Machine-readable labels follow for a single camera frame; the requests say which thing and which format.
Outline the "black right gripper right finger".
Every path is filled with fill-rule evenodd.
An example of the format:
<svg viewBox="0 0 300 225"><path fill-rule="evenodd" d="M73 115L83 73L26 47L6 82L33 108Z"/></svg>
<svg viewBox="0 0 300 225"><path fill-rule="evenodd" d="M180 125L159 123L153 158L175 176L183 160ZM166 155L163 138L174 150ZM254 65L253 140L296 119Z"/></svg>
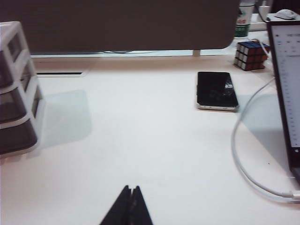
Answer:
<svg viewBox="0 0 300 225"><path fill-rule="evenodd" d="M147 205L139 186L133 189L128 208L129 225L152 225Z"/></svg>

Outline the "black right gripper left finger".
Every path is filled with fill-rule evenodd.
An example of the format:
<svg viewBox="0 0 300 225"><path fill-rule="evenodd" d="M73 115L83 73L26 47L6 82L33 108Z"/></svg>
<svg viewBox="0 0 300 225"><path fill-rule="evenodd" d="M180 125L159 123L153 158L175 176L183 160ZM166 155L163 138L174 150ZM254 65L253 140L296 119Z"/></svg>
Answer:
<svg viewBox="0 0 300 225"><path fill-rule="evenodd" d="M101 221L100 225L126 225L130 197L131 189L126 185Z"/></svg>

